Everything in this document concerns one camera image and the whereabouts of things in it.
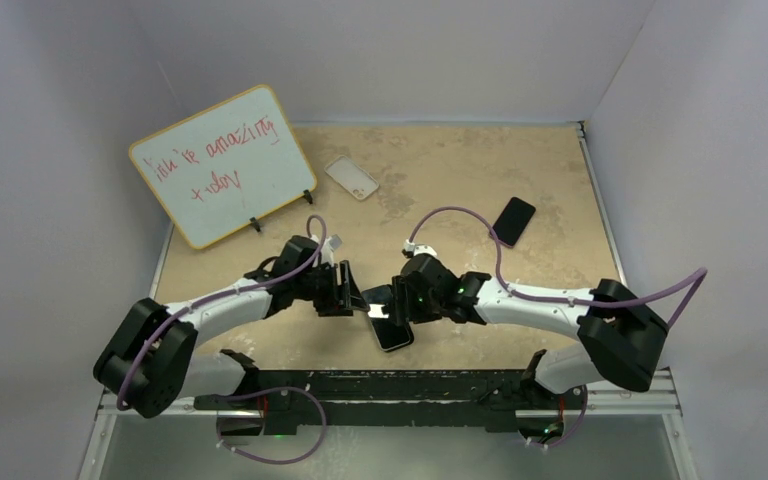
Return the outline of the black smartphone white edge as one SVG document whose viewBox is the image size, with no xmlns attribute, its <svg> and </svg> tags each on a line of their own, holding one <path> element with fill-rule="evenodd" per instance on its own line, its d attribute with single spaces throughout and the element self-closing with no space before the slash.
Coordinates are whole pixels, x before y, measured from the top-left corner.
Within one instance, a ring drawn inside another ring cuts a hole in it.
<svg viewBox="0 0 768 480">
<path fill-rule="evenodd" d="M 397 325 L 389 319 L 385 312 L 385 308 L 393 301 L 393 294 L 389 285 L 376 286 L 362 291 L 361 294 L 369 305 L 370 310 L 367 315 L 382 351 L 393 352 L 410 346 L 414 342 L 414 335 L 410 326 L 407 324 Z"/>
</svg>

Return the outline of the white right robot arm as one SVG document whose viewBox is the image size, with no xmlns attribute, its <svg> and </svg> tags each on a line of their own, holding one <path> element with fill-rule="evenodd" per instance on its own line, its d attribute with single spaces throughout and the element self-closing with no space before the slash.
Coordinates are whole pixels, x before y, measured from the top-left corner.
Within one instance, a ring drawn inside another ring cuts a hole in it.
<svg viewBox="0 0 768 480">
<path fill-rule="evenodd" d="M 416 254 L 392 278 L 390 291 L 378 315 L 396 325 L 449 319 L 519 325 L 572 339 L 565 348 L 534 355 L 521 392 L 536 407 L 592 382 L 648 391 L 669 332 L 666 321 L 610 279 L 592 289 L 505 285 L 489 273 L 457 276 L 435 256 Z"/>
</svg>

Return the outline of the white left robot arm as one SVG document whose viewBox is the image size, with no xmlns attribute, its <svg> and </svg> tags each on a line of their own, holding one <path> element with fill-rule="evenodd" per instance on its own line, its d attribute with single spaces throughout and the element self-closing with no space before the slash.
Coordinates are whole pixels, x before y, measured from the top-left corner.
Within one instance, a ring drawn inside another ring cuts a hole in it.
<svg viewBox="0 0 768 480">
<path fill-rule="evenodd" d="M 137 301 L 99 355 L 92 375 L 116 393 L 121 410 L 153 418 L 180 398 L 220 395 L 232 408 L 257 399 L 258 382 L 233 354 L 196 355 L 207 341 L 265 320 L 296 301 L 320 317 L 352 316 L 370 307 L 348 261 L 317 237 L 295 235 L 281 253 L 223 290 L 184 302 Z"/>
</svg>

